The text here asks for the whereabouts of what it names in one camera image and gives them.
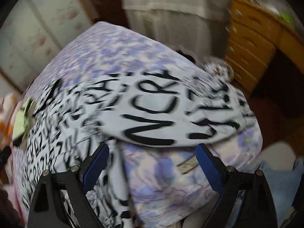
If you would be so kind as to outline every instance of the light blue fabric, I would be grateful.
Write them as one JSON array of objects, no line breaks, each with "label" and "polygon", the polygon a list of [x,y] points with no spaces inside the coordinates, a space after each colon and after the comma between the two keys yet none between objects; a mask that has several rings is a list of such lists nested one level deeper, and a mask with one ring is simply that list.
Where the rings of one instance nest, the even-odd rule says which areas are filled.
[{"label": "light blue fabric", "polygon": [[[303,159],[297,159],[294,162],[293,170],[272,170],[265,161],[262,161],[257,169],[263,171],[268,182],[275,205],[278,227],[280,227],[285,219],[286,213],[292,205],[295,194],[297,193],[303,174]],[[257,169],[247,169],[243,172],[253,173]],[[244,191],[239,191],[231,215],[225,226],[226,228],[230,228],[234,225],[243,198]]]}]

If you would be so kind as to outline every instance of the drawer knob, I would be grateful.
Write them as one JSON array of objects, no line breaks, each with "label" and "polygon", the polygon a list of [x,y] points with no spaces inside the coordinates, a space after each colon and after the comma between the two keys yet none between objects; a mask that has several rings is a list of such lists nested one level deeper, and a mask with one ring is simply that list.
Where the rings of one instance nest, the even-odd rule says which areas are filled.
[{"label": "drawer knob", "polygon": [[238,17],[242,16],[242,13],[238,9],[236,9],[234,12]]}]

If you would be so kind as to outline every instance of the black object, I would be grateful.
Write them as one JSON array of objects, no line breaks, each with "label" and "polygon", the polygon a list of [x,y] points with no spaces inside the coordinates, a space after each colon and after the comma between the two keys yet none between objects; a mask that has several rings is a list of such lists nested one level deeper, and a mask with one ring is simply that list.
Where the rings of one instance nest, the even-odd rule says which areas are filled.
[{"label": "black object", "polygon": [[6,146],[1,152],[0,152],[0,172],[3,170],[5,164],[7,163],[7,160],[9,156],[11,155],[12,150],[9,146]]},{"label": "black object", "polygon": [[278,227],[272,195],[261,170],[251,174],[226,167],[204,144],[197,146],[196,157],[212,189],[221,193],[203,228],[225,227],[239,190],[245,195],[233,227]]},{"label": "black object", "polygon": [[81,228],[103,228],[85,194],[92,190],[109,156],[108,145],[101,144],[79,166],[51,174],[45,170],[37,183],[28,215],[28,228],[68,228],[73,222],[63,205],[61,190],[67,190]]}]

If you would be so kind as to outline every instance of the wooden drawer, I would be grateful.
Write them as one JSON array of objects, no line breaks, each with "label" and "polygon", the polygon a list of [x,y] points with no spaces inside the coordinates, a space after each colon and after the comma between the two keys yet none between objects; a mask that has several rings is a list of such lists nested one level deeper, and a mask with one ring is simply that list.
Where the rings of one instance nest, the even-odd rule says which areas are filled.
[{"label": "wooden drawer", "polygon": [[261,33],[271,42],[276,44],[281,27],[278,22],[270,16],[267,16],[266,13],[249,5],[232,1],[231,16],[234,21]]},{"label": "wooden drawer", "polygon": [[291,59],[304,74],[304,42],[287,30],[284,30],[279,43],[279,49]]},{"label": "wooden drawer", "polygon": [[275,53],[276,48],[268,39],[236,22],[231,23],[230,39],[250,50],[266,64],[271,61]]},{"label": "wooden drawer", "polygon": [[233,68],[235,80],[251,93],[257,85],[255,78],[229,57],[226,56],[225,61]]},{"label": "wooden drawer", "polygon": [[266,64],[248,49],[238,45],[236,42],[229,40],[226,55],[236,61],[245,70],[259,80],[267,69]]}]

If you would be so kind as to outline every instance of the purple floral bed sheet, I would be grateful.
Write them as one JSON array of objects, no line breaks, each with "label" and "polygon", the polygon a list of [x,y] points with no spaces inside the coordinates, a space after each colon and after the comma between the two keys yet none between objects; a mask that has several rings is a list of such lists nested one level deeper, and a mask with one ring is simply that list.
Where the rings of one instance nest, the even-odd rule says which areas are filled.
[{"label": "purple floral bed sheet", "polygon": [[[63,79],[64,89],[102,74],[176,68],[185,71],[198,69],[159,42],[123,27],[98,22],[48,64],[28,89],[25,98],[38,99],[43,87],[58,77]],[[242,169],[252,162],[261,146],[262,136],[256,123],[225,141],[213,144],[211,150],[224,164]],[[129,143],[122,146],[129,191],[145,227],[174,224],[203,206],[215,194],[200,167],[194,167],[185,174],[178,168],[194,155],[194,150],[148,148]],[[14,158],[15,164],[21,160],[24,159]]]}]

